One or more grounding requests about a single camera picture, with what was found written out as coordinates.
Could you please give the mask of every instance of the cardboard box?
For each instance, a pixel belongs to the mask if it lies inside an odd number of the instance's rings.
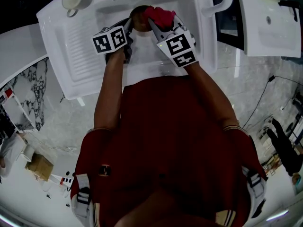
[[[34,154],[32,162],[27,165],[27,169],[47,181],[53,170],[53,164],[44,156]]]

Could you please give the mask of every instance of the red object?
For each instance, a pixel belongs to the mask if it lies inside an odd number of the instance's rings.
[[[154,8],[153,6],[149,6],[144,14],[150,17],[163,30],[170,30],[172,28],[176,15],[175,11],[171,12],[159,7]]]
[[[9,98],[9,97],[13,94],[12,89],[7,89],[7,90],[5,91],[5,94],[6,94],[7,98]]]
[[[99,175],[103,165],[109,176]],[[250,211],[241,166],[266,178],[249,136],[220,128],[189,77],[159,77],[124,88],[119,128],[85,136],[75,174],[88,174],[103,226],[163,188],[185,213],[214,222],[217,212],[233,210],[232,226],[241,227]],[[78,191],[75,178],[71,197]]]

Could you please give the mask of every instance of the red cloth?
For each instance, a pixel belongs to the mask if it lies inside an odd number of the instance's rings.
[[[98,175],[102,164],[110,176]],[[75,174],[88,174],[101,226],[114,226],[162,188],[185,214],[214,222],[217,212],[233,210],[232,226],[240,227],[250,211],[241,166],[266,177],[248,135],[222,130],[189,77],[160,77],[124,88],[118,130],[85,136]],[[78,191],[75,178],[71,197]]]
[[[156,25],[158,25],[162,30],[170,30],[173,27],[174,17],[176,15],[175,11],[163,10],[160,7],[154,8],[149,6],[144,14],[150,17]]]

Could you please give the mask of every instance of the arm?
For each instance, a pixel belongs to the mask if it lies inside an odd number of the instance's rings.
[[[94,128],[114,130],[118,126],[124,59],[123,48],[114,52],[109,58],[95,109]]]
[[[195,62],[184,68],[195,84],[201,100],[219,125],[238,126],[238,121],[228,98],[212,78]]]

